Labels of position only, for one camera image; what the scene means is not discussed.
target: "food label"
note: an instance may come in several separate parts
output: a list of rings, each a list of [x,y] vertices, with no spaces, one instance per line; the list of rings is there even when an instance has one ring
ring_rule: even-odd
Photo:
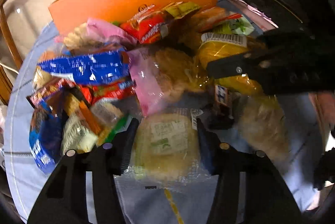
[[[234,34],[218,34],[213,32],[207,32],[201,36],[202,44],[210,41],[220,41],[228,44],[233,44],[237,46],[247,47],[247,38],[241,35]]]
[[[184,121],[151,124],[153,154],[167,155],[187,150],[187,131]]]
[[[54,77],[63,78],[63,79],[67,79],[67,80],[70,80],[70,81],[74,81],[72,73],[61,74],[61,73],[50,72],[50,75],[54,76]]]
[[[232,97],[227,88],[215,85],[215,101],[219,104],[225,105],[228,108],[232,107]]]

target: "screw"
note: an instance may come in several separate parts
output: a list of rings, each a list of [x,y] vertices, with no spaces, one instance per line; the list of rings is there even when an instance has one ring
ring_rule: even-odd
[[[76,151],[74,149],[70,149],[67,151],[66,156],[72,157],[75,154],[76,154]]]
[[[103,148],[104,149],[111,149],[113,147],[112,143],[104,143]]]
[[[227,150],[230,148],[230,145],[228,143],[221,143],[220,144],[220,149]]]
[[[257,155],[258,157],[260,157],[260,158],[264,158],[264,156],[265,156],[265,152],[262,151],[262,150],[257,150],[257,151],[256,151],[256,155]]]
[[[239,74],[242,73],[242,68],[240,68],[239,66],[236,67],[236,72],[239,73]]]

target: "barcode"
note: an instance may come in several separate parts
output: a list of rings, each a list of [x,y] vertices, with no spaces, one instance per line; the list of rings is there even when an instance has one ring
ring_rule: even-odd
[[[235,34],[219,34],[213,32],[207,32],[201,36],[202,44],[208,41],[222,41],[230,44],[247,47],[247,38],[241,35]]]
[[[197,118],[196,118],[196,110],[191,109],[191,119],[192,119],[192,129],[197,130],[198,125],[197,125]]]

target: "packaged sandwich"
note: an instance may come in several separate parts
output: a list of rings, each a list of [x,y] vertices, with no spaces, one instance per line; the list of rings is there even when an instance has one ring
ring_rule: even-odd
[[[146,117],[139,125],[131,165],[137,179],[160,183],[186,182],[196,173],[199,143],[195,112],[171,109]]]

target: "pink bag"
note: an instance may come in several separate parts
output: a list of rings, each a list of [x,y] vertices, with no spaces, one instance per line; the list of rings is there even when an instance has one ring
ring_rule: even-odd
[[[164,93],[155,78],[159,74],[159,69],[155,67],[154,61],[149,57],[148,49],[135,49],[127,54],[130,59],[130,76],[143,116],[165,109],[167,102],[164,100]]]

